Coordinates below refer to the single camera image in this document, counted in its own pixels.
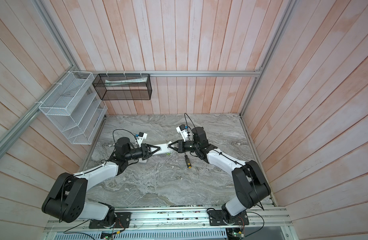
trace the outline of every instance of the aluminum frame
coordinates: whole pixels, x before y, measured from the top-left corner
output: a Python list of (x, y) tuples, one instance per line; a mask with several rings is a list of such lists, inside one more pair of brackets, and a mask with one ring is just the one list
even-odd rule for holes
[(299, 240), (293, 226), (282, 226), (281, 230), (285, 240)]
[[(254, 141), (253, 141), (253, 139), (251, 137), (251, 134), (248, 131), (248, 127), (245, 124), (244, 118), (242, 118), (241, 116), (240, 116), (240, 123), (241, 123), (241, 126), (243, 127), (243, 131), (244, 131), (245, 137), (248, 140), (249, 147), (250, 147), (250, 149), (251, 149), (251, 151), (253, 153), (254, 160), (255, 160), (255, 162), (258, 163), (258, 165), (260, 166), (260, 169), (263, 170), (264, 167), (263, 167), (263, 164), (262, 164), (262, 162), (260, 160), (260, 156), (258, 155), (258, 152), (256, 150), (256, 146), (254, 145)], [(268, 181), (268, 178), (267, 178), (267, 175), (265, 174), (265, 172), (263, 174), (264, 174), (265, 180), (267, 180), (267, 182), (269, 182)], [(273, 204), (275, 206), (277, 206), (277, 199), (276, 199), (275, 195), (273, 194), (272, 188), (271, 188), (271, 199), (273, 201)]]
[[(292, 226), (291, 218), (285, 207), (274, 207), (273, 204), (263, 204), (265, 211), (255, 206), (247, 209), (247, 218), (249, 225), (246, 227), (261, 226), (263, 220), (256, 214), (257, 212), (265, 221), (265, 226)], [(115, 212), (131, 212), (131, 218), (128, 230), (148, 230), (148, 229), (189, 229), (189, 228), (215, 228), (210, 226), (209, 216), (206, 213), (207, 208), (221, 209), (221, 205), (209, 206), (184, 206), (184, 207), (126, 207), (115, 208)], [(83, 220), (74, 221), (80, 224)], [(74, 231), (97, 231), (98, 229), (89, 229), (89, 223), (84, 223)], [(220, 228), (238, 227), (238, 225), (223, 225)], [(44, 232), (63, 232), (71, 228), (70, 223), (59, 223), (57, 218), (51, 217)]]
[(55, 38), (57, 45), (63, 51), (67, 61), (70, 63), (71, 66), (75, 66), (78, 71), (80, 71), (79, 66), (76, 64), (76, 60), (73, 57), (71, 51), (69, 51), (66, 42), (64, 41), (63, 37), (61, 36), (60, 32), (57, 30), (50, 13), (48, 12), (47, 8), (45, 7), (42, 0), (31, 0), (35, 8), (37, 9), (40, 16), (43, 18), (45, 24), (47, 25), (48, 29), (50, 30), (52, 36)]
[[(75, 66), (71, 66), (68, 71), (73, 70)], [(65, 72), (57, 81), (61, 82), (68, 72)], [(18, 140), (22, 133), (29, 127), (29, 125), (38, 117), (41, 113), (39, 106), (48, 97), (48, 95), (57, 87), (57, 84), (53, 84), (43, 96), (35, 102), (24, 115), (10, 128), (6, 133), (0, 137), (0, 159), (9, 150), (9, 148)]]
[(261, 71), (93, 71), (92, 73), (146, 73), (149, 74), (150, 77), (258, 77)]

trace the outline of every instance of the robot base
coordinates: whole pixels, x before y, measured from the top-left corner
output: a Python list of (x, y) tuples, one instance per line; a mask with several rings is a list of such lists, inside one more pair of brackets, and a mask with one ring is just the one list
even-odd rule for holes
[[(114, 228), (129, 228), (129, 220), (131, 218), (130, 212), (118, 212), (115, 213), (116, 219), (115, 219), (115, 225)], [(89, 227), (90, 229), (98, 229), (103, 228), (103, 225), (99, 224), (100, 221), (98, 220), (91, 220)]]
[(230, 217), (230, 219), (226, 219), (225, 212), (223, 210), (209, 210), (209, 224), (211, 226), (224, 226), (224, 221), (228, 224), (234, 225), (249, 225), (247, 212), (244, 210), (236, 216)]

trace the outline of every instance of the gray marble surface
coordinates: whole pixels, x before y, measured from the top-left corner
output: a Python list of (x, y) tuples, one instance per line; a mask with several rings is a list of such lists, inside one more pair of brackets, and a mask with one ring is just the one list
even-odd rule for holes
[[(190, 114), (190, 117), (196, 126), (204, 127), (209, 142), (226, 154), (243, 161), (254, 159), (239, 115)], [(183, 114), (110, 116), (87, 169), (109, 158), (113, 151), (114, 129), (123, 128), (134, 134), (145, 132), (148, 137), (143, 143), (161, 144), (181, 139), (176, 131), (181, 124), (185, 124)], [(119, 137), (133, 139), (125, 131), (116, 131), (114, 137), (115, 140)], [(152, 156), (147, 163), (129, 166), (121, 175), (94, 186), (87, 192), (86, 198), (115, 207), (130, 207), (224, 204), (235, 196), (233, 180), (227, 173), (197, 157), (188, 156), (191, 169), (186, 167), (184, 154), (173, 152)]]

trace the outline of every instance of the screwdriver handle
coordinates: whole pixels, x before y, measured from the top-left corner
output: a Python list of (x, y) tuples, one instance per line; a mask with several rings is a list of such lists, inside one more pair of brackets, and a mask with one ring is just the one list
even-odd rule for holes
[(188, 167), (188, 168), (191, 168), (191, 167), (192, 167), (192, 165), (191, 165), (191, 161), (190, 161), (190, 160), (189, 160), (189, 158), (188, 158), (188, 155), (185, 155), (184, 157), (185, 157), (185, 162), (186, 162), (186, 164), (187, 164), (187, 167)]

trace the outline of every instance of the black mounting plate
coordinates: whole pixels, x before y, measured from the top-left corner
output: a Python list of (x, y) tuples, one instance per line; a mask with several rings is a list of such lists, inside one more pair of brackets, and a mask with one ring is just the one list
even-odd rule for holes
[[(131, 213), (130, 212), (116, 212), (116, 223), (114, 228), (129, 228), (129, 220), (131, 219)], [(98, 229), (103, 228), (103, 226), (98, 225), (95, 221), (91, 221), (89, 223), (90, 229)]]
[[(226, 225), (223, 221), (222, 210), (209, 210), (209, 215), (216, 217), (209, 217), (209, 224), (211, 226), (223, 226)], [(232, 217), (227, 221), (228, 224), (233, 223), (234, 225), (249, 225), (247, 212), (244, 210), (236, 216)]]

